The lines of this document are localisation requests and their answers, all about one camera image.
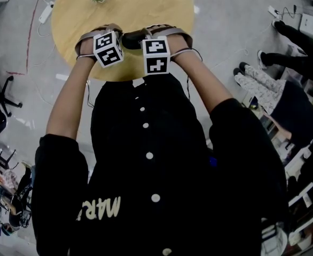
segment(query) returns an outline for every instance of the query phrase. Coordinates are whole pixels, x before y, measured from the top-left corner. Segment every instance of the white button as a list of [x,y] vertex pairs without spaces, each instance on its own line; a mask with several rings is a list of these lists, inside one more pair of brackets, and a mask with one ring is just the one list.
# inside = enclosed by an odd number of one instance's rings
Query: white button
[[149,152],[146,154],[146,157],[147,157],[147,159],[152,159],[152,158],[153,158],[153,154],[149,151]]
[[167,256],[167,255],[170,255],[172,253],[172,250],[171,249],[164,249],[162,251],[162,255],[163,256]]
[[153,194],[152,195],[152,201],[155,202],[155,203],[159,202],[160,201],[160,195]]

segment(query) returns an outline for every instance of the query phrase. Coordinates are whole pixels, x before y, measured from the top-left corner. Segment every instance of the sleeve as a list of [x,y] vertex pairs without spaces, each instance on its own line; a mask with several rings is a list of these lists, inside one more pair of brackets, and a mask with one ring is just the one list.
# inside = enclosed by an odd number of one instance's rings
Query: sleeve
[[47,134],[35,154],[32,220],[39,255],[67,255],[73,224],[88,184],[88,166],[78,143]]
[[[240,235],[241,247],[248,243],[246,251],[259,254],[261,219],[287,219],[284,167],[259,119],[236,99],[220,103],[210,117],[210,139],[224,190],[222,215],[233,220],[232,227],[248,229],[250,234]],[[225,224],[222,230],[230,229]]]

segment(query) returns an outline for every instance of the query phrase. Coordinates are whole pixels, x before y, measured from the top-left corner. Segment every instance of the person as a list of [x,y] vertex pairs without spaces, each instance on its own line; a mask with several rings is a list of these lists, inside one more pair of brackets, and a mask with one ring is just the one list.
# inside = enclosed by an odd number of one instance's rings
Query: person
[[261,68],[267,69],[268,66],[281,65],[294,69],[305,78],[313,81],[313,39],[297,29],[287,26],[283,21],[278,19],[274,19],[272,25],[279,33],[303,49],[307,56],[293,57],[278,53],[266,54],[263,51],[259,51],[257,55]]
[[1,196],[1,200],[4,201],[10,209],[9,223],[3,223],[1,226],[2,232],[7,236],[10,236],[21,227],[26,226],[27,223],[27,221],[25,221],[26,216],[24,211],[27,207],[27,197],[32,190],[32,179],[30,178],[31,167],[25,162],[22,162],[22,164],[26,168],[25,174],[21,178],[15,194],[11,200],[5,196]]
[[[181,35],[167,41],[171,54],[189,49]],[[39,255],[241,249],[260,255],[262,219],[286,228],[283,165],[257,117],[191,51],[174,63],[210,114],[217,164],[210,164],[202,126],[180,82],[172,74],[148,75],[137,87],[107,82],[100,90],[90,127],[97,164],[88,183],[76,137],[95,64],[85,55],[92,49],[92,38],[82,41],[84,57],[59,93],[36,151],[32,219]],[[47,226],[56,219],[55,228]]]
[[296,84],[274,80],[245,62],[234,69],[235,81],[254,95],[279,131],[299,148],[313,139],[313,105]]

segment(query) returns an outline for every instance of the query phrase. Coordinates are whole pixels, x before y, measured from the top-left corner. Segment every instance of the round wooden table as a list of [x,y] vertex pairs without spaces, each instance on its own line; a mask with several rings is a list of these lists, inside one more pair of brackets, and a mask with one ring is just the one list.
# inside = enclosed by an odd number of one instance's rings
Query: round wooden table
[[[116,23],[124,32],[167,23],[191,33],[193,0],[56,0],[52,11],[52,34],[59,53],[73,66],[80,36],[101,25]],[[103,69],[96,63],[90,77],[104,81],[129,81],[143,77],[142,51],[123,48],[124,61]]]

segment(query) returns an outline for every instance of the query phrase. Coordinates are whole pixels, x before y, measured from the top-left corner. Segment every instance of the black pants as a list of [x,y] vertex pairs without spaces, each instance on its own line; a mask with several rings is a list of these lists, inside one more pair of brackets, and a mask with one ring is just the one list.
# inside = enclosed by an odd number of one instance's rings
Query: black pants
[[261,60],[266,66],[273,64],[292,68],[305,78],[313,80],[313,39],[283,22],[275,22],[279,33],[305,51],[307,57],[293,57],[278,53],[263,53]]
[[21,178],[18,189],[14,195],[22,204],[23,210],[26,209],[27,197],[28,197],[29,192],[32,190],[32,187],[31,187],[32,180],[30,178],[30,173],[31,173],[30,169],[26,168],[25,175]]

